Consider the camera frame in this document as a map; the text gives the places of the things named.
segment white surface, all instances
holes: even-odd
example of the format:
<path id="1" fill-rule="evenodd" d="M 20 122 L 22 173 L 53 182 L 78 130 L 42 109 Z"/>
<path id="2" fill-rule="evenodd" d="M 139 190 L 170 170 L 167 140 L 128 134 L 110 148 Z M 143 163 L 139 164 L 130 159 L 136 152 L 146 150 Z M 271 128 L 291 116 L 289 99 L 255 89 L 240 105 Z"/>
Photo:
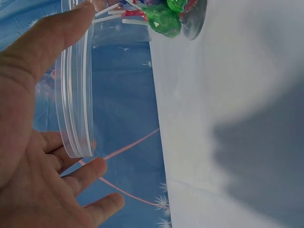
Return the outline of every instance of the white surface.
<path id="1" fill-rule="evenodd" d="M 152 33 L 173 228 L 304 226 L 304 2 L 209 2 L 200 36 Z"/>

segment pink string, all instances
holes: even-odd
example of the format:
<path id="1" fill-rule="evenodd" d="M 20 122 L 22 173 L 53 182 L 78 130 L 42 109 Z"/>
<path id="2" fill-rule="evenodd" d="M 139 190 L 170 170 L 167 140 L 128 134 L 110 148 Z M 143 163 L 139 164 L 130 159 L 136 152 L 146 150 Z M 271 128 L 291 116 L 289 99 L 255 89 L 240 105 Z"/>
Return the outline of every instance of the pink string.
<path id="1" fill-rule="evenodd" d="M 80 160 L 79 163 L 80 163 L 82 166 L 86 165 L 86 163 L 85 163 L 83 160 Z M 131 198 L 133 198 L 133 199 L 136 199 L 136 200 L 141 201 L 141 202 L 146 203 L 146 204 L 150 204 L 150 205 L 156 206 L 155 203 L 152 203 L 152 202 L 143 200 L 143 199 L 141 199 L 141 198 L 139 198 L 139 197 L 136 197 L 136 196 L 134 196 L 134 195 L 132 195 L 132 194 L 130 194 L 130 193 L 128 193 L 128 192 L 126 192 L 126 191 L 120 189 L 119 187 L 113 185 L 112 183 L 110 183 L 109 181 L 107 181 L 107 180 L 106 180 L 105 178 L 103 178 L 103 177 L 100 177 L 99 180 L 101 180 L 102 182 L 108 184 L 108 185 L 111 186 L 112 188 L 114 188 L 114 189 L 120 191 L 121 193 L 123 193 L 123 194 L 125 194 L 125 195 L 127 195 L 127 196 L 129 196 L 129 197 L 131 197 Z"/>
<path id="2" fill-rule="evenodd" d="M 134 147 L 135 145 L 141 143 L 141 142 L 144 141 L 145 139 L 149 138 L 151 135 L 153 135 L 153 134 L 155 134 L 156 132 L 158 132 L 159 130 L 160 130 L 159 128 L 156 129 L 156 130 L 154 130 L 153 132 L 151 132 L 150 134 L 146 135 L 145 137 L 143 137 L 143 138 L 137 140 L 136 142 L 133 142 L 132 144 L 127 145 L 127 146 L 125 146 L 125 147 L 123 147 L 123 148 L 121 148 L 121 149 L 119 149 L 119 150 L 117 150 L 117 151 L 115 151 L 115 152 L 113 152 L 113 153 L 111 153 L 111 154 L 105 156 L 104 159 L 105 159 L 105 160 L 108 160 L 108 159 L 110 159 L 110 158 L 112 158 L 112 157 L 114 157 L 114 156 L 116 156 L 116 155 L 118 155 L 118 154 L 120 154 L 120 153 L 122 153 L 122 152 L 124 152 L 124 151 L 126 151 L 126 150 L 128 150 L 128 149 L 130 149 L 131 147 Z"/>

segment plastic lid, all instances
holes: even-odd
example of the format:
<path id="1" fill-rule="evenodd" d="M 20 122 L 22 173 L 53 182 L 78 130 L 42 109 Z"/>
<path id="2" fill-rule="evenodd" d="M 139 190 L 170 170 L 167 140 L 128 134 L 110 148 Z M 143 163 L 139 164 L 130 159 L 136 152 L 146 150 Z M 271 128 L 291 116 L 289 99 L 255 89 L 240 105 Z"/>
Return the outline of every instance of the plastic lid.
<path id="1" fill-rule="evenodd" d="M 62 1 L 63 11 L 80 1 Z M 59 129 L 68 155 L 92 157 L 94 154 L 92 47 L 93 27 L 56 61 L 56 110 Z"/>

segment fingernail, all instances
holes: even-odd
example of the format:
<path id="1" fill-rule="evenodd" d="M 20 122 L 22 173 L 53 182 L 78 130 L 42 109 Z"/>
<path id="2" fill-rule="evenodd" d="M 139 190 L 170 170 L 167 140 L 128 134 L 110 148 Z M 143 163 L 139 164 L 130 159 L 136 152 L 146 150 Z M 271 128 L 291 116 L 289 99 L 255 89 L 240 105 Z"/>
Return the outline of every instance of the fingernail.
<path id="1" fill-rule="evenodd" d="M 89 1 L 84 1 L 84 2 L 81 2 L 78 5 L 76 5 L 73 9 L 76 10 L 76 9 L 84 8 L 84 7 L 89 6 L 90 4 L 91 3 Z"/>

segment lollipop stick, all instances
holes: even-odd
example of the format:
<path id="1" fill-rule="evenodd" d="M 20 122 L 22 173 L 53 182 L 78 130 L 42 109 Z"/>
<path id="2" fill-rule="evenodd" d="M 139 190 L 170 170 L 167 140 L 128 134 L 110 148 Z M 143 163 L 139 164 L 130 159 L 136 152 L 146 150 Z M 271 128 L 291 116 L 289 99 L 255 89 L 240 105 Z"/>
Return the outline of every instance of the lollipop stick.
<path id="1" fill-rule="evenodd" d="M 116 10 L 116 11 L 109 11 L 108 14 L 113 15 L 113 14 L 123 14 L 125 13 L 125 10 Z"/>
<path id="2" fill-rule="evenodd" d="M 132 25 L 149 25 L 149 22 L 144 20 L 134 20 L 134 19 L 123 19 L 123 24 L 132 24 Z"/>
<path id="3" fill-rule="evenodd" d="M 112 16 L 109 16 L 109 17 L 95 19 L 95 20 L 92 21 L 92 24 L 96 24 L 96 23 L 99 23 L 99 22 L 107 21 L 107 20 L 113 20 L 113 19 L 121 18 L 121 17 L 122 17 L 121 14 L 115 14 L 115 15 L 112 15 Z"/>
<path id="4" fill-rule="evenodd" d="M 108 12 L 108 11 L 111 11 L 111 10 L 113 10 L 113 9 L 119 7 L 119 6 L 120 6 L 120 4 L 117 3 L 117 4 L 112 5 L 112 6 L 108 7 L 108 8 L 106 8 L 106 9 L 103 9 L 102 11 L 96 13 L 96 14 L 95 14 L 95 17 L 98 17 L 98 16 L 100 16 L 100 15 L 102 15 L 102 14 Z"/>

